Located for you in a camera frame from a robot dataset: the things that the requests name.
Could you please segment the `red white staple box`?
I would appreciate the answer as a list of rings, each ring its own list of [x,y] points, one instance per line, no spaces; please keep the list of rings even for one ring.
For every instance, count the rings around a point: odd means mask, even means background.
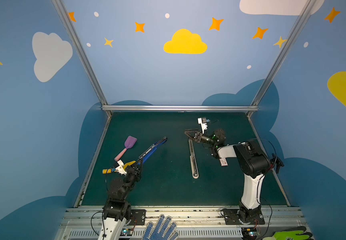
[[[228,166],[226,158],[220,158],[219,160],[222,167]]]

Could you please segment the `beige black stapler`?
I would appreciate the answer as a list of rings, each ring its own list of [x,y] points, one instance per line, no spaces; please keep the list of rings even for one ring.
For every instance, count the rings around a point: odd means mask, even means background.
[[[188,145],[189,145],[189,152],[190,152],[190,164],[191,164],[192,177],[194,179],[198,179],[199,173],[198,173],[192,139],[188,139]]]

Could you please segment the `blue black stapler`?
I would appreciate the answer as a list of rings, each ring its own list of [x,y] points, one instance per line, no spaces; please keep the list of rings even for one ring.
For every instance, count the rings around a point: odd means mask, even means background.
[[[136,161],[136,165],[144,164],[149,159],[149,157],[158,149],[158,147],[163,145],[167,140],[168,138],[164,137],[151,145],[143,154],[139,156],[139,159]]]

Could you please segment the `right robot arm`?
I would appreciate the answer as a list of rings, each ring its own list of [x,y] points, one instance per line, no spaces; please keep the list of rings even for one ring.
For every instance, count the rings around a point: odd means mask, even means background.
[[[276,153],[273,153],[270,159],[263,152],[257,139],[226,145],[223,129],[217,129],[210,136],[198,130],[185,130],[184,134],[193,142],[210,145],[211,155],[219,159],[223,166],[226,165],[228,158],[238,160],[244,174],[244,190],[239,203],[238,218],[244,224],[259,219],[262,215],[260,201],[262,182],[273,168],[279,173],[279,169],[284,167],[283,161]]]

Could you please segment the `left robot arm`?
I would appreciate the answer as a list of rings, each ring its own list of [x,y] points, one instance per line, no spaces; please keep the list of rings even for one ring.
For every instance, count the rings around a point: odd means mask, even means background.
[[[108,199],[103,207],[102,228],[99,240],[117,240],[125,224],[132,217],[132,207],[127,201],[129,193],[140,181],[142,166],[130,166],[125,177],[117,177],[110,183]]]

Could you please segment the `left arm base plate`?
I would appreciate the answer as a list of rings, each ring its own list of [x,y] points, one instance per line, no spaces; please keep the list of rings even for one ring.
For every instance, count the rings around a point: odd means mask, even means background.
[[[144,226],[146,221],[145,209],[134,209],[132,210],[129,226]]]

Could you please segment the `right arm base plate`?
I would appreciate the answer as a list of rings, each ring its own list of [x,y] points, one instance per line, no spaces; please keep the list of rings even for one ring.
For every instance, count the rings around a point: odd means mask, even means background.
[[[222,209],[226,225],[264,225],[265,220],[259,208],[253,210],[245,209]]]

